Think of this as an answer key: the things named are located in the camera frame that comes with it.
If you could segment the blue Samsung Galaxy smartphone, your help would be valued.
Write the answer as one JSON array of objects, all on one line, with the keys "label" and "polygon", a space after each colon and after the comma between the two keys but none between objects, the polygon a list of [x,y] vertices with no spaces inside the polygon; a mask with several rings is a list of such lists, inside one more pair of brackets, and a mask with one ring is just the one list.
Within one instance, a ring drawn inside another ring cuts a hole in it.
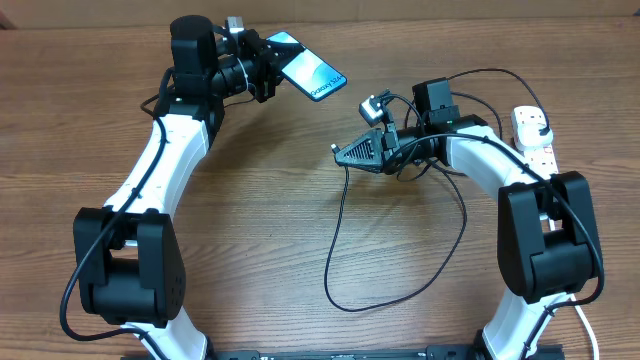
[{"label": "blue Samsung Galaxy smartphone", "polygon": [[283,69],[282,75],[314,102],[322,101],[347,84],[347,78],[302,45]]}]

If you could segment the white power strip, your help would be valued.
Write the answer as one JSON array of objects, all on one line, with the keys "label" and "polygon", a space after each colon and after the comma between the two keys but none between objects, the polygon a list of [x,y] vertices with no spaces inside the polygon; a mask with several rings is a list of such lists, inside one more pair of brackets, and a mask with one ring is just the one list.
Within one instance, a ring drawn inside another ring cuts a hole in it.
[{"label": "white power strip", "polygon": [[540,134],[546,128],[542,110],[534,106],[515,107],[511,112],[511,122],[514,144],[526,163],[541,176],[558,174],[552,147],[553,131]]}]

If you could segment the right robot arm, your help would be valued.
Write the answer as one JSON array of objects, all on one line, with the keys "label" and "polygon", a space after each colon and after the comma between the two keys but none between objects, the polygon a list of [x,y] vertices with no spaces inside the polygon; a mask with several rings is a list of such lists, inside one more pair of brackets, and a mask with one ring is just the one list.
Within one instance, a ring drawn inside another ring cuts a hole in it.
[{"label": "right robot arm", "polygon": [[542,174],[476,115],[463,116],[449,82],[416,84],[413,127],[398,129],[384,91],[364,100],[370,129],[337,165],[387,175],[411,163],[442,162],[480,186],[498,206],[497,260],[506,284],[495,315],[470,345],[430,345],[429,359],[561,359],[561,346],[537,341],[561,308],[598,299],[605,272],[589,184],[578,172]]}]

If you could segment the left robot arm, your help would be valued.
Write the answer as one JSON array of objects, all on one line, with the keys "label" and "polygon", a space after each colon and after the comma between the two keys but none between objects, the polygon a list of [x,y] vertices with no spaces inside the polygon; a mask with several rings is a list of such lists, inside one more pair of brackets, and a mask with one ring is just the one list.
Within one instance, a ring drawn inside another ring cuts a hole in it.
[{"label": "left robot arm", "polygon": [[304,46],[264,39],[236,17],[224,26],[200,15],[170,26],[173,64],[158,93],[142,104],[149,141],[126,181],[100,208],[73,222],[76,268],[68,290],[103,318],[109,335],[137,337],[154,359],[212,359],[210,338],[185,307],[186,270],[173,217],[197,164],[221,127],[227,98],[275,93]]}]

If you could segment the white USB charger plug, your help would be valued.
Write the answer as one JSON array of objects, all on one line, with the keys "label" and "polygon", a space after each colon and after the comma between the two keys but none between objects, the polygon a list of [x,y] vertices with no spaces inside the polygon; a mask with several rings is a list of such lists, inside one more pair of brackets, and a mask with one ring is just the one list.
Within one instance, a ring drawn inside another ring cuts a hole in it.
[{"label": "white USB charger plug", "polygon": [[537,124],[517,123],[514,130],[515,146],[521,152],[551,145],[553,138],[554,134],[551,129],[540,128]]}]

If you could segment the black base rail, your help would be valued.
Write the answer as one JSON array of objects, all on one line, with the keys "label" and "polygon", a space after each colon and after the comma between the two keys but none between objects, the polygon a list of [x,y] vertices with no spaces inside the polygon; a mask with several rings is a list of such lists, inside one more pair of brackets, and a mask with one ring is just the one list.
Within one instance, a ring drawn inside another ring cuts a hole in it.
[{"label": "black base rail", "polygon": [[215,360],[489,360],[490,357],[471,345],[431,345],[425,349],[376,351],[282,352],[258,351],[218,352],[206,355]]}]

